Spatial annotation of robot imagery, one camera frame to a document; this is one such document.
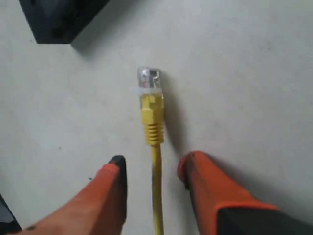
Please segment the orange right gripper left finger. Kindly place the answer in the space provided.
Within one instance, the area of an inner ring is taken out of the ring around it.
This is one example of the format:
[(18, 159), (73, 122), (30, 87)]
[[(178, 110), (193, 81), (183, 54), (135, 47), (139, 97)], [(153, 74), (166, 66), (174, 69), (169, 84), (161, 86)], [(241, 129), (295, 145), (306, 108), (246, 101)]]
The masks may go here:
[(127, 217), (126, 160), (117, 155), (70, 201), (22, 235), (119, 235)]

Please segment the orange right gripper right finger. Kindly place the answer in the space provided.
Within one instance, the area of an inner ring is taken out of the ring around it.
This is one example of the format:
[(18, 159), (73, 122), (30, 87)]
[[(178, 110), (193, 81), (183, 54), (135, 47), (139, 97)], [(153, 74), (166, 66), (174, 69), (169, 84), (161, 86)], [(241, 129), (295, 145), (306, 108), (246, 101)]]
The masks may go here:
[(201, 235), (311, 235), (313, 227), (253, 196), (202, 151), (178, 165)]

